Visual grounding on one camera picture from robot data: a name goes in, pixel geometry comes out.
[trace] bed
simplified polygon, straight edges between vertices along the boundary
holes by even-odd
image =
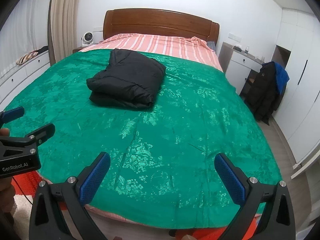
[[[231,221],[238,206],[214,169],[219,152],[263,183],[281,179],[262,131],[206,45],[218,40],[217,23],[131,8],[107,11],[103,30],[102,43],[53,65],[7,107],[26,110],[9,125],[14,136],[48,122],[56,126],[54,137],[39,148],[41,176],[64,181],[99,152],[108,152],[110,170],[87,208],[161,228],[221,227]],[[106,67],[114,48],[135,49],[166,66],[153,109],[105,108],[89,101],[85,80]]]

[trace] human hand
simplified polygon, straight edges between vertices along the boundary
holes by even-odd
[[[10,131],[7,128],[0,129],[0,135],[9,136]],[[4,213],[10,212],[14,204],[14,195],[16,191],[11,185],[12,177],[0,179],[0,208]]]

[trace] white desk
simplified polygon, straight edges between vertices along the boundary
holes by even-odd
[[[239,95],[251,70],[260,72],[262,62],[251,54],[233,49],[224,42],[219,54],[219,63],[229,83],[236,88]]]

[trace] dark coat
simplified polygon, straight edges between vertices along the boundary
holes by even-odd
[[[155,59],[127,49],[113,49],[105,70],[87,79],[90,100],[100,106],[152,107],[165,75]]]
[[[276,68],[274,62],[265,64],[256,76],[245,103],[257,121],[269,124],[273,111],[277,110],[285,92],[285,87],[279,95],[276,84]]]

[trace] bedding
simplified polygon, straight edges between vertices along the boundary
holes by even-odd
[[[88,99],[85,80],[110,55],[95,49],[61,60],[16,96],[7,109],[23,106],[26,113],[8,128],[24,136],[54,123],[55,135],[39,147],[39,172],[54,183],[108,152],[111,167],[91,203],[100,211],[161,228],[225,226],[239,206],[217,175],[214,156],[224,152],[247,176],[276,183],[281,176],[268,143],[221,71],[141,54],[166,66],[152,109],[98,107]]]
[[[223,72],[214,50],[210,49],[205,41],[197,37],[167,37],[138,33],[118,34],[102,41],[100,44],[88,46],[81,51],[115,48],[188,59],[213,66]]]

